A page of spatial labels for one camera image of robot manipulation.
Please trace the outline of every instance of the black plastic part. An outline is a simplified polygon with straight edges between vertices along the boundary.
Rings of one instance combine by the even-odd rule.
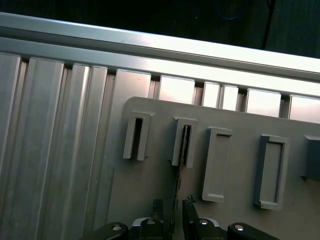
[[[152,218],[164,222],[164,202],[161,199],[153,200]]]
[[[79,240],[126,240],[128,239],[128,227],[120,222],[108,223],[97,230],[90,232]]]
[[[228,240],[279,240],[263,231],[260,231],[248,224],[236,222],[228,227]]]
[[[226,240],[227,232],[208,219],[201,219],[194,206],[194,197],[182,201],[182,226],[185,240]]]

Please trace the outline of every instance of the gray plastic holder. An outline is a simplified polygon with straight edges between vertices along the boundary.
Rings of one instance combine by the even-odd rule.
[[[128,127],[139,114],[151,116],[144,153],[132,144]],[[110,156],[115,172],[108,222],[131,225],[150,215],[153,199],[163,199],[164,232],[169,230],[180,161],[174,152],[181,150],[186,124],[194,128],[183,155],[189,160],[181,173],[174,239],[183,240],[181,200],[188,195],[196,197],[199,216],[224,229],[241,221],[278,239],[319,238],[320,183],[311,179],[319,176],[320,124],[141,97],[126,102],[122,117]],[[138,152],[143,161],[135,160]],[[124,159],[130,157],[124,153],[136,156]]]

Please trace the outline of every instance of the screw head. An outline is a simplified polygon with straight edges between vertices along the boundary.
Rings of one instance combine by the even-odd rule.
[[[205,220],[205,219],[200,219],[200,220],[199,220],[199,223],[200,223],[201,225],[207,225],[207,224],[208,224],[208,221]]]
[[[117,226],[117,225],[112,228],[113,231],[119,231],[121,229],[122,229],[122,227],[121,226]]]
[[[149,219],[147,222],[146,222],[146,224],[155,224],[156,222],[155,221],[153,221],[152,219]]]
[[[245,230],[245,228],[241,225],[234,225],[234,228],[237,229],[238,231],[242,232],[243,230]]]

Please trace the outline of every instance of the metal slot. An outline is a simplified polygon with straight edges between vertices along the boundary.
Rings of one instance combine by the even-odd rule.
[[[195,148],[196,148],[196,135],[198,129],[198,121],[193,119],[178,118],[177,128],[174,142],[172,165],[179,166],[181,157],[184,158],[184,165],[187,168],[192,168]],[[182,145],[187,143],[186,152],[182,155]]]
[[[320,99],[291,95],[287,115],[292,120],[320,124]]]
[[[202,106],[217,108],[219,103],[220,85],[212,82],[205,82],[203,88]]]
[[[196,85],[193,91],[192,104],[201,106],[203,95],[204,95],[204,85],[196,82]]]
[[[145,159],[148,128],[151,115],[149,113],[131,112],[126,131],[123,158]]]
[[[213,127],[206,159],[202,199],[223,203],[232,130]]]
[[[253,202],[262,209],[280,210],[283,206],[288,168],[289,140],[261,135]]]
[[[161,76],[159,87],[159,100],[192,104],[195,81],[191,79]]]
[[[244,101],[244,112],[279,117],[281,94],[248,89]]]
[[[219,108],[235,111],[237,109],[238,88],[236,86],[222,86],[219,96]]]

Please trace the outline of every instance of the gray plastic panel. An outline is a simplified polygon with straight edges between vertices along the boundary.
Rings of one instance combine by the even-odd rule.
[[[202,199],[223,203],[232,130],[211,127]]]
[[[145,150],[147,158],[143,162],[122,159],[131,111],[154,113],[149,125],[149,141]],[[139,97],[131,98],[124,107],[122,132],[118,136],[117,145],[119,154],[114,155],[117,168],[108,221],[117,220],[131,224],[137,217],[148,217],[150,211],[146,206],[150,206],[154,198],[164,200],[165,215],[168,216],[174,194],[174,189],[170,186],[175,181],[177,169],[171,166],[177,118],[197,120],[197,135],[192,168],[182,170],[174,239],[184,239],[181,200],[189,194],[196,196],[195,207],[201,217],[217,220],[225,229],[229,224],[241,221],[280,239],[299,240],[306,235],[310,239],[317,239],[320,236],[318,228],[320,184],[312,180],[305,181],[300,177],[301,164],[304,163],[307,154],[308,141],[305,135],[320,136],[320,125]],[[211,151],[208,128],[232,131],[232,136],[228,137],[227,164],[219,166],[217,159],[212,161],[217,165],[211,173],[222,171],[226,175],[225,183],[221,181],[221,184],[224,184],[223,203],[202,200],[208,151]],[[263,168],[263,173],[275,171],[275,174],[267,176],[270,181],[270,191],[268,181],[262,184],[262,189],[267,187],[264,191],[266,200],[269,200],[269,193],[275,192],[275,183],[283,184],[283,204],[280,211],[254,206],[254,187],[260,161],[262,135],[288,139],[290,144],[290,148],[287,149],[286,177],[282,175],[284,177],[280,181],[277,179],[279,170],[277,162],[279,163],[280,157],[283,156],[283,143],[272,143],[272,138],[269,139],[270,149],[266,151],[266,156],[271,157],[273,163],[264,165]],[[226,144],[221,139],[216,139],[216,142],[226,149]]]
[[[261,135],[253,201],[262,209],[280,210],[282,208],[288,152],[289,139]]]
[[[303,177],[320,181],[320,136],[305,136],[307,139],[307,154]]]

